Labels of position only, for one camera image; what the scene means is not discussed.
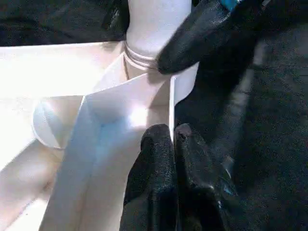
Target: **white pipe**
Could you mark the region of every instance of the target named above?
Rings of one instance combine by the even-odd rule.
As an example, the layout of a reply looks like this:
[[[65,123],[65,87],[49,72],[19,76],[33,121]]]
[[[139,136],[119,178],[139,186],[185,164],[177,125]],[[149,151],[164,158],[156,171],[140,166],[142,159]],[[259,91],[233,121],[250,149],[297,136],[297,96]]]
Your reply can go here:
[[[190,14],[191,0],[128,0],[130,24],[128,56],[143,66],[154,60],[173,33]]]

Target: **finger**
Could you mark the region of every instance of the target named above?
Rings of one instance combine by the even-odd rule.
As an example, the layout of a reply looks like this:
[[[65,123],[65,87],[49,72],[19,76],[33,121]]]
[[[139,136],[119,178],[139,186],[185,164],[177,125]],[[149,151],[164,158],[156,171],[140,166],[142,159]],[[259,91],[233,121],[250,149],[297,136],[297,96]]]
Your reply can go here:
[[[123,231],[173,231],[178,212],[173,145],[167,125],[147,129],[126,187]]]
[[[231,13],[218,0],[200,2],[159,55],[159,71],[175,73],[240,45],[241,37],[254,33],[261,13],[260,0],[244,0]]]

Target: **black fabric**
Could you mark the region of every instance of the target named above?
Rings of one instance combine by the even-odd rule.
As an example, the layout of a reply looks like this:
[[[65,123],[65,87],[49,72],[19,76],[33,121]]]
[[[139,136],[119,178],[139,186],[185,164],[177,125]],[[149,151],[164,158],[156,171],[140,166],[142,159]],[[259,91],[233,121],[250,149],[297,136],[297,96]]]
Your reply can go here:
[[[0,46],[125,39],[127,0],[2,0]]]
[[[308,24],[264,38],[234,182],[255,230],[308,229]]]
[[[177,176],[167,125],[147,129],[125,192],[122,231],[174,231],[178,215]]]

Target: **white plastic divider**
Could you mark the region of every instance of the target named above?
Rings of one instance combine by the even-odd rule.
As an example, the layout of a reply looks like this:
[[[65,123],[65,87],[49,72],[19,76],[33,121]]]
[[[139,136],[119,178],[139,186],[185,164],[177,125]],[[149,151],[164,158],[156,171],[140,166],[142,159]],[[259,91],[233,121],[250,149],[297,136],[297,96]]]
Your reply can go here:
[[[145,73],[85,96],[41,231],[119,229],[141,137],[159,123],[169,124],[173,137],[174,106],[193,89],[197,67],[174,76]],[[105,78],[117,76],[110,73]]]

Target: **white plastic part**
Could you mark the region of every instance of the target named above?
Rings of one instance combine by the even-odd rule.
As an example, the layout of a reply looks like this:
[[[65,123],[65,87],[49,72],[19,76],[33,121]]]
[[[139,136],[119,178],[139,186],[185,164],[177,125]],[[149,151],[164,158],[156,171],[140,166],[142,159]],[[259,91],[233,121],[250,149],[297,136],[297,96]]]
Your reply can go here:
[[[145,73],[113,88],[101,82],[105,90],[83,99],[41,231],[119,229],[141,137],[149,126],[165,123],[173,138],[174,106],[193,89],[197,68],[174,76]],[[103,78],[121,77],[107,70]]]
[[[38,140],[0,172],[0,230],[9,225],[52,181],[59,162]]]
[[[155,58],[189,15],[191,0],[128,0],[127,53],[138,64],[155,67]]]

